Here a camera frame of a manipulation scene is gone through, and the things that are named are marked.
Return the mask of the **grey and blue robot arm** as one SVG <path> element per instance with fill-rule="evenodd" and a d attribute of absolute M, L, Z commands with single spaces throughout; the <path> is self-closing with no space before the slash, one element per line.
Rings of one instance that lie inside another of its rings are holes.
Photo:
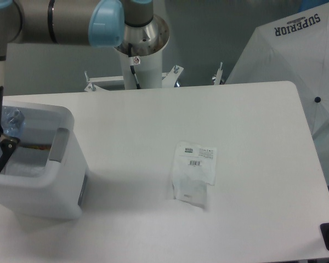
<path fill-rule="evenodd" d="M 9 43 L 113 47 L 125 88 L 149 89 L 162 87 L 168 41 L 168 25 L 152 1 L 0 1 L 0 172 L 19 144 L 1 125 Z"/>

